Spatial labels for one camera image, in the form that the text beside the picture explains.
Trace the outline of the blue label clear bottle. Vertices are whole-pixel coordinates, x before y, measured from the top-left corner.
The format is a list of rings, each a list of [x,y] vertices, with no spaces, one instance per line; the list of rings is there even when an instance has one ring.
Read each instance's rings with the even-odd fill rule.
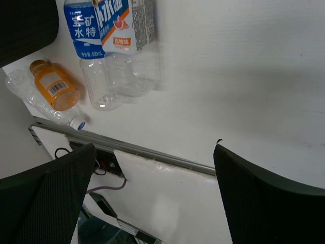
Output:
[[[99,111],[119,108],[123,99],[109,79],[93,2],[65,1],[63,12],[93,108]]]

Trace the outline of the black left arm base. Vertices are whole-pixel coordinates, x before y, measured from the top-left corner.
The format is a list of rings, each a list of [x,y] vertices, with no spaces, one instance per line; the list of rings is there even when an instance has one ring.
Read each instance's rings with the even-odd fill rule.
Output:
[[[65,147],[57,148],[54,152],[54,157],[57,159],[82,146],[83,144],[70,142],[70,148],[65,148]],[[124,177],[122,169],[120,168],[114,153],[101,150],[101,149],[96,150],[96,161],[93,168],[93,173],[99,176],[103,176],[106,175],[107,173],[111,173],[119,177]]]

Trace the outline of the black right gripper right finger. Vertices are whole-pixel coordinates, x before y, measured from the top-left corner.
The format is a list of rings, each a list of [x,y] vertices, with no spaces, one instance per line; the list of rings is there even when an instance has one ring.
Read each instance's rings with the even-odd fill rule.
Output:
[[[220,144],[213,159],[233,243],[324,243],[324,189],[275,174]]]

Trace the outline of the clear plastic bottle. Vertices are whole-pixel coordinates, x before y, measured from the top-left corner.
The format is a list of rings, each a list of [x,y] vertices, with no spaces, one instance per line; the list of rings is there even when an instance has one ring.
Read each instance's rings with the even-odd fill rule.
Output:
[[[72,107],[66,111],[54,110],[37,90],[32,78],[26,70],[15,70],[7,75],[5,83],[13,94],[37,109],[50,121],[60,126],[69,126],[77,131],[82,130],[86,125],[86,120],[78,108]]]

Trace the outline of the grapefruit label clear bottle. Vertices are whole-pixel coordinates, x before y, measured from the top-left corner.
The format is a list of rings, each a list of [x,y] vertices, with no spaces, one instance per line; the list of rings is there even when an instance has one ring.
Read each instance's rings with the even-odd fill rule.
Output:
[[[160,79],[154,1],[94,1],[110,80],[117,93],[142,97]]]

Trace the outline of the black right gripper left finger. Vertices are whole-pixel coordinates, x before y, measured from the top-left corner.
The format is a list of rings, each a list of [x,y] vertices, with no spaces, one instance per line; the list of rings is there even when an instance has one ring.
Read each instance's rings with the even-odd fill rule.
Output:
[[[96,149],[1,179],[1,243],[70,243],[93,173]]]

